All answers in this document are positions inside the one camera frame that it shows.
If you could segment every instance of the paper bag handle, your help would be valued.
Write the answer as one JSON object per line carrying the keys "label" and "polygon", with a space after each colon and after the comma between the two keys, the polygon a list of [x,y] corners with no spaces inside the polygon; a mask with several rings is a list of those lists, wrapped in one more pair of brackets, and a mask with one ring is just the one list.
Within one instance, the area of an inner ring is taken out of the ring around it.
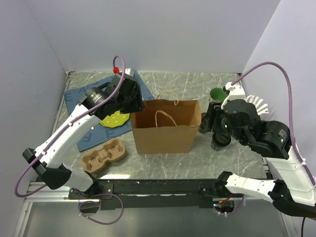
{"label": "paper bag handle", "polygon": [[179,104],[179,94],[178,94],[177,92],[173,91],[173,90],[164,90],[164,91],[160,92],[160,93],[158,94],[156,100],[160,97],[161,94],[163,94],[163,93],[165,93],[165,92],[172,92],[172,93],[175,93],[178,99],[177,99],[177,102],[174,101],[174,105]]}
{"label": "paper bag handle", "polygon": [[156,127],[158,127],[158,124],[157,124],[157,114],[158,114],[158,113],[162,113],[163,115],[165,115],[165,116],[167,116],[168,118],[170,118],[171,121],[174,123],[174,125],[177,126],[176,122],[174,121],[174,119],[173,119],[169,114],[167,114],[165,111],[157,110],[157,111],[156,111],[156,114],[155,114]]}

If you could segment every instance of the black base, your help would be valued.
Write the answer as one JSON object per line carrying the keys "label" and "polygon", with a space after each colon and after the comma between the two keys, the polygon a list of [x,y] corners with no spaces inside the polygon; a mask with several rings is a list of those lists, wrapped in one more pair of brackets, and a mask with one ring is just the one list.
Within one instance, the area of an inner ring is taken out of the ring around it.
{"label": "black base", "polygon": [[[98,188],[94,193],[119,195],[125,208],[138,207],[179,207],[198,206],[213,208],[213,198],[221,197],[215,190],[217,179],[188,180],[97,180]],[[91,199],[72,190],[69,199]],[[120,208],[120,202],[114,197],[103,196],[101,210]]]}

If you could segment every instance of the cable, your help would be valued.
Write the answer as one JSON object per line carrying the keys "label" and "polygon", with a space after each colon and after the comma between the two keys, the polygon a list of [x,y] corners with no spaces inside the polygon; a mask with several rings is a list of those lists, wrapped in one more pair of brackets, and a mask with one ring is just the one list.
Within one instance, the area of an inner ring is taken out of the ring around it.
{"label": "cable", "polygon": [[[111,95],[109,95],[109,97],[107,97],[102,103],[94,106],[93,108],[89,109],[88,111],[82,113],[81,115],[79,115],[78,117],[74,118],[72,121],[70,121],[70,123],[74,123],[76,121],[78,121],[79,119],[83,118],[84,116],[90,114],[91,112],[97,110],[98,108],[100,108],[101,106],[103,106],[105,103],[107,103],[109,100],[112,99],[112,97],[118,92],[120,86],[122,85],[123,83],[123,80],[124,80],[124,77],[125,77],[125,61],[123,59],[122,56],[115,56],[114,59],[113,59],[113,67],[115,68],[115,60],[119,58],[122,62],[122,66],[123,66],[123,70],[122,70],[122,75],[120,77],[120,80],[118,82],[118,85],[117,87],[115,88],[115,90],[112,92]],[[64,126],[58,133],[57,135],[47,144],[47,146],[43,149],[43,152],[47,152],[47,150],[56,142],[56,140],[68,129],[69,125],[67,124],[66,126]],[[29,169],[38,161],[42,158],[43,154],[40,153],[28,166],[27,168],[22,172],[22,174],[20,175],[20,177],[18,178],[15,186],[14,186],[14,194],[19,197],[19,198],[25,198],[25,197],[28,197],[34,193],[36,193],[37,191],[41,190],[42,188],[46,187],[47,185],[43,185],[41,187],[39,187],[38,189],[32,191],[32,192],[29,192],[29,193],[26,193],[26,194],[19,194],[18,193],[18,187],[19,187],[19,184],[22,180],[22,178],[24,177],[24,175],[26,174],[26,172],[29,171]]]}
{"label": "cable", "polygon": [[112,196],[112,197],[116,197],[116,198],[120,201],[120,204],[121,204],[121,206],[122,206],[122,211],[120,212],[120,214],[119,214],[119,216],[118,216],[117,219],[115,219],[115,220],[112,221],[112,222],[101,222],[101,221],[97,221],[97,220],[95,220],[95,219],[93,219],[93,218],[91,218],[91,217],[88,217],[87,215],[85,215],[85,214],[83,214],[83,213],[81,212],[80,208],[81,208],[81,206],[82,206],[84,203],[96,203],[95,201],[85,201],[85,202],[80,203],[79,206],[78,206],[78,210],[79,210],[79,213],[80,213],[79,216],[83,216],[83,217],[85,217],[86,219],[88,219],[88,220],[90,220],[90,221],[93,221],[93,222],[95,222],[95,223],[97,223],[97,224],[100,224],[100,225],[111,225],[111,224],[114,224],[114,223],[117,222],[117,221],[122,217],[122,215],[123,215],[123,212],[124,212],[124,204],[123,204],[123,201],[122,201],[122,199],[120,199],[119,196],[117,196],[117,195],[115,195],[115,194],[97,194],[97,195],[93,195],[93,196],[91,196],[91,197],[92,197],[92,198],[96,198],[96,197],[101,197],[101,196]]}
{"label": "cable", "polygon": [[[264,63],[260,63],[256,66],[254,66],[253,68],[249,69],[246,73],[244,73],[243,75],[241,75],[238,79],[236,79],[234,82],[232,82],[232,85],[236,84],[237,82],[239,82],[241,79],[243,79],[245,76],[247,76],[249,73],[251,73],[252,71],[254,71],[255,69],[261,67],[261,66],[264,66],[264,65],[273,65],[273,66],[276,66],[277,68],[279,68],[281,70],[281,72],[283,73],[285,79],[286,79],[286,83],[287,83],[287,90],[288,90],[288,107],[289,107],[289,110],[288,110],[288,117],[289,117],[289,125],[290,125],[290,139],[291,139],[291,143],[292,143],[292,147],[293,147],[293,150],[294,150],[294,153],[297,157],[297,159],[299,160],[300,163],[303,163],[304,160],[303,158],[301,157],[300,153],[298,152],[297,150],[297,147],[296,147],[296,142],[295,142],[295,136],[294,136],[294,128],[293,128],[293,102],[292,102],[292,88],[291,88],[291,83],[290,83],[290,78],[288,77],[285,69],[277,64],[277,63],[274,63],[274,62],[264,62]],[[315,183],[315,179],[310,171],[310,169],[308,169],[308,167],[306,165],[303,165],[309,179],[311,180],[311,183],[312,185],[316,185]]]}
{"label": "cable", "polygon": [[229,199],[231,199],[232,196],[233,196],[233,194],[229,194],[229,196],[228,196],[227,199],[225,199],[225,200],[223,200],[223,201],[219,201],[219,203],[220,203],[221,205],[224,205]]}
{"label": "cable", "polygon": [[306,219],[306,217],[303,217],[303,220],[302,220],[302,226],[301,226],[301,237],[303,237],[303,234],[304,234],[304,224],[305,224],[305,219]]}

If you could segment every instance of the gray table surface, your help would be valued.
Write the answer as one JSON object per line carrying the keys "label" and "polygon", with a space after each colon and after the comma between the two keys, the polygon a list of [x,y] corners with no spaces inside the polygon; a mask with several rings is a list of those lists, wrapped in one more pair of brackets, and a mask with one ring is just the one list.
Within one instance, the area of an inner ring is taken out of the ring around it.
{"label": "gray table surface", "polygon": [[[68,89],[83,87],[111,76],[109,72],[71,73]],[[198,100],[201,111],[206,112],[209,92],[214,87],[222,87],[233,81],[236,74],[213,73],[139,73],[153,96],[164,90],[174,90],[182,100]],[[165,94],[163,99],[175,99]],[[57,128],[67,119],[68,112],[63,102]],[[217,178],[222,171],[231,171],[249,178],[266,178],[262,158],[248,147],[233,140],[222,151],[211,148],[212,134],[197,133],[193,147],[187,154],[137,154],[132,131],[119,138],[127,149],[127,155],[118,162],[108,163],[104,170],[96,174],[97,179],[193,179]],[[91,148],[99,149],[102,144]],[[82,170],[81,157],[77,147],[71,149],[65,164]]]}

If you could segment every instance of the blue cloth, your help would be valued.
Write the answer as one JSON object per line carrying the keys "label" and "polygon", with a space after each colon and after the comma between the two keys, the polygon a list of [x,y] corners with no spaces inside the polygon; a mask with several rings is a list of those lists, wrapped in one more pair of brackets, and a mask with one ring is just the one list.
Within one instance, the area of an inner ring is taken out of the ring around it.
{"label": "blue cloth", "polygon": [[[78,104],[78,101],[84,96],[86,91],[90,88],[97,87],[106,82],[110,82],[114,76],[102,79],[95,83],[89,84],[85,87],[67,90],[64,92],[65,102],[68,110],[68,114],[71,114],[75,106]],[[153,95],[148,90],[147,86],[144,84],[137,72],[134,72],[134,77],[137,79],[137,82],[140,85],[142,96],[144,100],[154,100]],[[104,143],[112,138],[118,137],[124,133],[127,133],[132,130],[130,125],[130,120],[128,120],[124,125],[115,128],[104,127],[101,124],[98,124],[94,127],[93,130],[87,132],[86,135],[77,143],[78,149],[80,152],[87,150],[91,147]]]}

